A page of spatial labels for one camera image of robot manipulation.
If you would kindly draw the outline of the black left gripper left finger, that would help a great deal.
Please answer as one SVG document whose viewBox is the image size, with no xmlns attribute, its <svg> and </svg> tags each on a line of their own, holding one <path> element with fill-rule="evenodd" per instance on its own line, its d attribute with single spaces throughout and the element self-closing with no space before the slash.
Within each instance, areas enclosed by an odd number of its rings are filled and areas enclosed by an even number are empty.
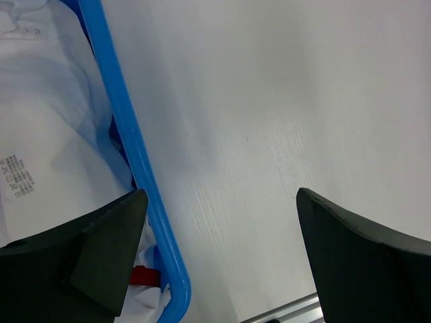
<svg viewBox="0 0 431 323">
<path fill-rule="evenodd" d="M 1 248 L 2 322 L 114 322 L 145 223 L 144 190 Z"/>
</svg>

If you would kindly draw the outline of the red bra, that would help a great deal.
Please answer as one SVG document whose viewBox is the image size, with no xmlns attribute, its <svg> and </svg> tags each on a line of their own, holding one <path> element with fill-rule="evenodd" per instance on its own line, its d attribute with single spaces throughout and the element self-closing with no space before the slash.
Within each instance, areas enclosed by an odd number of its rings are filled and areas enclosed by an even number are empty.
<svg viewBox="0 0 431 323">
<path fill-rule="evenodd" d="M 134 266 L 129 279 L 129 284 L 147 287 L 160 287 L 161 272 L 157 269 L 148 268 L 143 265 Z"/>
</svg>

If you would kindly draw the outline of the white bra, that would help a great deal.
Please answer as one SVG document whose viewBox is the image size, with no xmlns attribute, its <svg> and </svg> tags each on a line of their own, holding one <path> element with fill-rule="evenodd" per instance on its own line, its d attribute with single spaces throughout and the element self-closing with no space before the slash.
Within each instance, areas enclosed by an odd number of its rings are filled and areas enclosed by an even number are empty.
<svg viewBox="0 0 431 323">
<path fill-rule="evenodd" d="M 1 2 L 1 248 L 138 190 L 109 135 L 112 111 L 92 48 L 60 1 Z M 145 223 L 134 266 L 152 268 Z M 114 322 L 156 322 L 167 287 L 128 285 Z"/>
</svg>

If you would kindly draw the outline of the blue plastic bin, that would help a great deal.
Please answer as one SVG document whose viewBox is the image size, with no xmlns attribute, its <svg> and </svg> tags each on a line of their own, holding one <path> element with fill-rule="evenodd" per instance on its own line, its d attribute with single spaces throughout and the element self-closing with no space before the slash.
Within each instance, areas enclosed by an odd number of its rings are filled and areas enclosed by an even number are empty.
<svg viewBox="0 0 431 323">
<path fill-rule="evenodd" d="M 169 284 L 171 292 L 171 300 L 158 321 L 180 322 L 191 301 L 191 282 L 154 178 L 102 2 L 78 3 L 133 177 L 137 186 L 147 193 L 147 217 L 158 247 L 156 263 L 162 266 L 162 282 Z"/>
</svg>

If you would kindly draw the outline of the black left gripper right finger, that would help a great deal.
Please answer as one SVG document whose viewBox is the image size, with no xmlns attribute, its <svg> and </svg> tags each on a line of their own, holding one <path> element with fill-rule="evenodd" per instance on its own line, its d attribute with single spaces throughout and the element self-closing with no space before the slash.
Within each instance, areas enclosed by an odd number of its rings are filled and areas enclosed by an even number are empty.
<svg viewBox="0 0 431 323">
<path fill-rule="evenodd" d="M 430 242 L 348 211 L 308 188 L 300 229 L 326 322 L 429 322 Z"/>
</svg>

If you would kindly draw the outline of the aluminium front rail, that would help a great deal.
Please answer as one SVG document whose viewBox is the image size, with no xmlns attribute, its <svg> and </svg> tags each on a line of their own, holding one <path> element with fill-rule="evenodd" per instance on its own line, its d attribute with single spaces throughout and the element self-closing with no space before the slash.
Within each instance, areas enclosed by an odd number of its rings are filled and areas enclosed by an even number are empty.
<svg viewBox="0 0 431 323">
<path fill-rule="evenodd" d="M 301 297 L 268 312 L 243 321 L 244 323 L 266 322 L 325 322 L 317 293 Z"/>
</svg>

